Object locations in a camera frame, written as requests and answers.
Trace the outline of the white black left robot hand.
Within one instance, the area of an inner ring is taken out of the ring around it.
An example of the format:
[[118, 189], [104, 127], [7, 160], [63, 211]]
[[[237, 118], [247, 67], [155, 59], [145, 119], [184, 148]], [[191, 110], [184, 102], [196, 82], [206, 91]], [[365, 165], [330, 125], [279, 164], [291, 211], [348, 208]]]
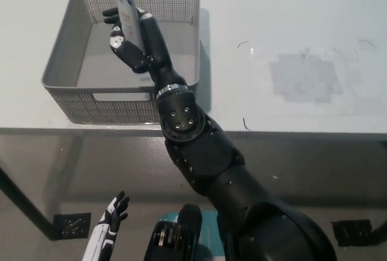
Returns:
[[128, 203], [129, 197], [121, 191], [106, 207], [91, 233], [82, 261], [110, 261], [120, 223], [128, 217]]

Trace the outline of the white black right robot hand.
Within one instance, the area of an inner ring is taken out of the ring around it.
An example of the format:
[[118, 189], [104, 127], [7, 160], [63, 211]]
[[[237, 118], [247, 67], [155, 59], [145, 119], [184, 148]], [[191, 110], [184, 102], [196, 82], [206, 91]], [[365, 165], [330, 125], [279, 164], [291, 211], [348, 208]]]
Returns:
[[112, 25], [110, 34], [112, 52], [134, 73], [148, 72], [156, 91], [168, 85], [187, 85], [185, 79], [174, 70], [159, 24], [150, 12], [137, 9], [143, 48], [125, 39], [117, 7], [103, 11], [102, 16], [104, 23]]

